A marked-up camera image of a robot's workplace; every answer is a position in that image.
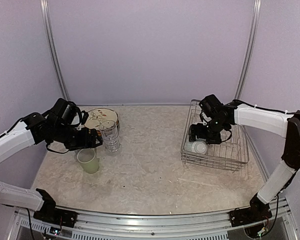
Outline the light green checked bowl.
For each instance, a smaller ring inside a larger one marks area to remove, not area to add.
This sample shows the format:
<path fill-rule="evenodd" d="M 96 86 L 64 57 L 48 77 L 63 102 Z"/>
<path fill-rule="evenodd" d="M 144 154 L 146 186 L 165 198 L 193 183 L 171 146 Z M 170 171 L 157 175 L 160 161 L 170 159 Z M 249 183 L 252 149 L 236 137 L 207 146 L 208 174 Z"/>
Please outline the light green checked bowl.
<path fill-rule="evenodd" d="M 206 154 L 208 151 L 208 145 L 203 140 L 197 140 L 194 142 L 186 142 L 184 144 L 184 150 L 191 153 Z"/>

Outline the pale green cup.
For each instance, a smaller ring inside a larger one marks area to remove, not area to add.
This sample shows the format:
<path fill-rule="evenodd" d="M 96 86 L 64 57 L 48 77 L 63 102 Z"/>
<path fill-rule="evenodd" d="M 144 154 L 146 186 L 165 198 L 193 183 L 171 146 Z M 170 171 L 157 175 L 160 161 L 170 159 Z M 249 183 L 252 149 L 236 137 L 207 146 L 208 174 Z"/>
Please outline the pale green cup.
<path fill-rule="evenodd" d="M 94 148 L 81 149 L 77 153 L 76 159 L 88 174 L 95 174 L 99 170 L 99 159 Z"/>

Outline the beige plate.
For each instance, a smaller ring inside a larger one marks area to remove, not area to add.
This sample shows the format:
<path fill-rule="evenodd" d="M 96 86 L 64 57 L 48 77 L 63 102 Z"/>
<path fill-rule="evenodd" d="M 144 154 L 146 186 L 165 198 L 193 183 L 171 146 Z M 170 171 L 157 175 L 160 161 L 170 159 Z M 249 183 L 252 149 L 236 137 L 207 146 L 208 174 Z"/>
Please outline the beige plate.
<path fill-rule="evenodd" d="M 96 129 L 99 131 L 99 126 L 103 122 L 107 121 L 114 121 L 116 124 L 119 124 L 119 116 L 118 114 L 109 108 L 95 108 L 89 110 L 88 112 L 88 119 L 86 120 L 84 126 L 89 129 Z"/>

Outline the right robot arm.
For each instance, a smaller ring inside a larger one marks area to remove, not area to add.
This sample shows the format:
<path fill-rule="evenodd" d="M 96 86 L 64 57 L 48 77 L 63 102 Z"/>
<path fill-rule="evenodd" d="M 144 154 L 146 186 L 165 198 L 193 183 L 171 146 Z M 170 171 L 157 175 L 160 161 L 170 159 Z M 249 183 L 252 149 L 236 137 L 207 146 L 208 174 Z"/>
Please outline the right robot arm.
<path fill-rule="evenodd" d="M 199 102 L 200 121 L 188 128 L 188 140 L 203 140 L 207 145 L 220 145 L 222 131 L 246 127 L 269 133 L 283 140 L 278 165 L 265 184 L 252 197 L 246 218 L 256 222 L 269 208 L 269 203 L 292 182 L 300 170 L 300 110 L 270 109 L 239 99 L 222 103 L 214 94 Z"/>

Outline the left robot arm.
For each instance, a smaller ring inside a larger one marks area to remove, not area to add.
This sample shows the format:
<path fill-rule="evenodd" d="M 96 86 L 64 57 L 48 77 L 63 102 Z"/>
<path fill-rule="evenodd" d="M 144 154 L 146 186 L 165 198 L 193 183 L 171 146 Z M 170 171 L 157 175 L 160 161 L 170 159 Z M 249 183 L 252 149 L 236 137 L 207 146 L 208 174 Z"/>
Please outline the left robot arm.
<path fill-rule="evenodd" d="M 59 98 L 46 112 L 33 112 L 18 119 L 0 135 L 0 164 L 41 142 L 47 146 L 61 143 L 67 152 L 101 146 L 103 140 L 97 130 L 84 127 L 88 116 L 74 102 Z M 42 189 L 25 189 L 0 181 L 0 205 L 39 212 L 51 223 L 60 218 L 56 202 Z"/>

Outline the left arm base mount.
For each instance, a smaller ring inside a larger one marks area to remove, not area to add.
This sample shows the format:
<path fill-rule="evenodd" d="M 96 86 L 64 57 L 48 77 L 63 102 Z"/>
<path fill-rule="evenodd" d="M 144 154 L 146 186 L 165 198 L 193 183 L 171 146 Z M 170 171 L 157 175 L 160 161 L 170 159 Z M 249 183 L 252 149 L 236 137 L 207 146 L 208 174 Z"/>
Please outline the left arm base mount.
<path fill-rule="evenodd" d="M 58 225 L 60 227 L 74 228 L 78 213 L 56 207 L 42 207 L 39 211 L 34 212 L 33 217 L 36 220 Z"/>

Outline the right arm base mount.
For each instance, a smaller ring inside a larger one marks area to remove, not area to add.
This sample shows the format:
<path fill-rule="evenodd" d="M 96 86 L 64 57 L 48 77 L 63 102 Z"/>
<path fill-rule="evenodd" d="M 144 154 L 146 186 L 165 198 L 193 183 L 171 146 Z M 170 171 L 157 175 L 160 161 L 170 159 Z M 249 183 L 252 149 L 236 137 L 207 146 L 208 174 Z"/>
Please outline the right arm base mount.
<path fill-rule="evenodd" d="M 236 208 L 228 213 L 232 227 L 238 227 L 270 219 L 272 212 L 266 208 L 262 211 L 254 211 L 251 207 Z"/>

